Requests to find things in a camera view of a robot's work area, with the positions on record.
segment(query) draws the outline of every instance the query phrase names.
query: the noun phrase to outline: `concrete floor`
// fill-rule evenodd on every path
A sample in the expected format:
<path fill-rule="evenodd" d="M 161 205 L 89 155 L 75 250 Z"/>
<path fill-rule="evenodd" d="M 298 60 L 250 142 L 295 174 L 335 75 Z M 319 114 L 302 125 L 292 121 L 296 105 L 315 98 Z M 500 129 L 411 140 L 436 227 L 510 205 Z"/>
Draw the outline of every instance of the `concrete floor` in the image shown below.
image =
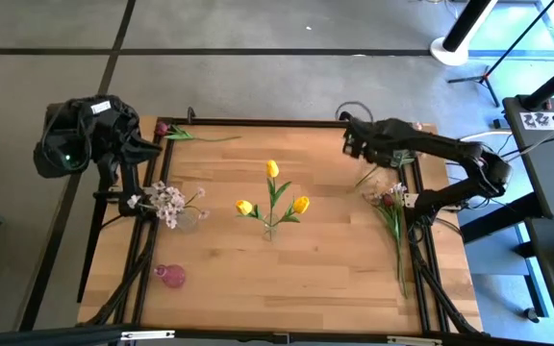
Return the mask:
<path fill-rule="evenodd" d="M 126 1 L 71 4 L 0 0 L 0 47 L 112 47 Z M 472 41 L 472 49 L 507 47 L 513 38 L 499 35 L 497 26 L 505 28 L 503 33 L 516 33 L 536 13 L 531 6 L 498 5 Z M 137 2 L 123 46 L 425 50 L 453 21 L 443 4 L 425 1 L 355 0 L 345 5 L 336 0 L 144 0 Z M 518 49 L 554 50 L 554 46 L 538 25 Z M 0 227 L 0 332 L 16 326 L 64 184 L 63 179 L 39 177 L 31 160 L 45 106 L 95 93 L 107 59 L 0 56 L 0 214 L 7 220 Z M 479 75 L 495 59 L 471 59 L 465 66 L 447 67 L 431 57 L 120 57 L 109 93 L 142 114 L 163 116 L 184 116 L 193 106 L 199 116 L 207 117 L 330 119 L 339 103 L 359 100 L 370 106 L 376 119 L 435 123 L 443 135 L 460 137 L 486 131 L 501 116 L 501 109 L 493 106 L 483 87 L 449 85 L 446 80 Z M 510 59 L 491 81 L 503 98 L 531 92 L 552 74 L 553 59 Z M 497 149 L 505 137 L 485 139 Z M 514 148 L 511 140 L 504 150 Z M 451 176 L 459 174 L 450 169 Z M 39 329 L 69 327 L 76 321 L 75 295 L 96 186 L 97 174 L 91 168 L 83 176 L 66 227 L 38 317 Z M 518 162 L 503 200 L 530 189 Z M 524 285 L 495 291 L 527 294 Z M 516 332 L 511 328 L 511 323 L 522 321 L 508 314 L 501 324 L 493 323 L 491 315 L 485 315 L 489 311 L 485 307 L 492 303 L 484 302 L 479 298 L 487 332 L 527 337 L 527 328 L 517 327 Z M 554 325 L 548 328 L 554 331 Z"/>

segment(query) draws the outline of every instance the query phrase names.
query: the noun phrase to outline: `small pink vase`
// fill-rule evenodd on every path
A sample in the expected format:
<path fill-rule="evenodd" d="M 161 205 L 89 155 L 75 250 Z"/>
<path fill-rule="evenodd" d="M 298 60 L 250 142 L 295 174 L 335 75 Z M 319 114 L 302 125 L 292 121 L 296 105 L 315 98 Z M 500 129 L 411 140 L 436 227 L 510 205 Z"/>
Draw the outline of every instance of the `small pink vase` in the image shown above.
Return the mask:
<path fill-rule="evenodd" d="M 153 272 L 155 275 L 162 278 L 165 285 L 171 288 L 179 288 L 185 282 L 185 269 L 183 269 L 181 265 L 160 264 L 153 269 Z"/>

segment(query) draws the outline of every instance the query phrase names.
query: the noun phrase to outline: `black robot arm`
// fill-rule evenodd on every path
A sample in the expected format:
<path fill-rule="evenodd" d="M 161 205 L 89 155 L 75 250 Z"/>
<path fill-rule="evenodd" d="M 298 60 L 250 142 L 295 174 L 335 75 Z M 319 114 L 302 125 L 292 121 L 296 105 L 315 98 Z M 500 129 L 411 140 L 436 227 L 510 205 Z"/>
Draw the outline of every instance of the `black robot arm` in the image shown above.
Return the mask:
<path fill-rule="evenodd" d="M 349 113 L 340 117 L 349 120 L 343 135 L 343 153 L 352 158 L 363 156 L 369 163 L 392 167 L 394 152 L 413 150 L 454 161 L 461 165 L 467 178 L 441 190 L 425 189 L 418 193 L 410 210 L 416 219 L 432 221 L 441 208 L 460 205 L 474 196 L 485 198 L 504 194 L 512 168 L 480 142 L 463 142 L 416 130 L 399 119 L 364 122 Z"/>

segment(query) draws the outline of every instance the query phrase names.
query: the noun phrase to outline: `white label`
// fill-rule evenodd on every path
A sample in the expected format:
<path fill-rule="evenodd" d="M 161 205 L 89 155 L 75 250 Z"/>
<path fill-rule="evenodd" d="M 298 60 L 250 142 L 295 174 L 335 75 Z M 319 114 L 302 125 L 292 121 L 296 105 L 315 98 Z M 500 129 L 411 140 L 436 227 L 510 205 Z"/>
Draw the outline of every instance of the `white label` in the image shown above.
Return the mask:
<path fill-rule="evenodd" d="M 554 130 L 554 112 L 532 111 L 520 114 L 525 130 Z"/>
<path fill-rule="evenodd" d="M 97 105 L 91 106 L 93 114 L 101 113 L 102 111 L 109 110 L 111 108 L 111 101 L 104 101 Z"/>

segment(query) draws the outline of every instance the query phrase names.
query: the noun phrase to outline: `wooden tabletop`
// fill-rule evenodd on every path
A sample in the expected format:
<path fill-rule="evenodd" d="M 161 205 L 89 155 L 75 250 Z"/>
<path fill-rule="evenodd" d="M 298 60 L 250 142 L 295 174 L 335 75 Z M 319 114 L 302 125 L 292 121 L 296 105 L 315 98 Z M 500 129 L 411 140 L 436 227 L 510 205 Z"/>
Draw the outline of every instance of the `wooden tabletop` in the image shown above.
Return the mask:
<path fill-rule="evenodd" d="M 143 136 L 156 119 L 143 117 Z M 396 280 L 394 240 L 384 221 L 365 202 L 362 191 L 389 188 L 395 172 L 379 169 L 364 186 L 357 183 L 372 166 L 341 153 L 341 129 L 185 127 L 195 136 L 240 139 L 175 144 L 169 184 L 190 196 L 198 187 L 206 197 L 197 207 L 211 212 L 193 232 L 161 225 L 152 266 L 180 264 L 187 281 L 168 288 L 151 276 L 141 324 L 169 329 L 419 334 L 416 290 L 407 242 L 402 251 L 409 297 Z M 236 216 L 238 199 L 268 211 L 265 162 L 276 160 L 278 185 L 292 181 L 276 206 L 283 212 L 293 196 L 311 204 L 301 223 L 281 224 L 273 241 L 263 238 L 258 221 Z M 420 158 L 426 188 L 448 185 L 443 160 Z M 156 177 L 161 165 L 156 168 Z M 116 215 L 109 209 L 106 219 Z M 453 214 L 442 218 L 457 223 Z M 98 311 L 119 284 L 134 221 L 104 229 L 88 278 L 78 320 Z M 481 328 L 463 242 L 436 224 L 441 280 L 447 294 L 476 328 Z M 437 328 L 433 296 L 427 290 L 432 326 Z M 126 319 L 131 316 L 130 295 Z"/>

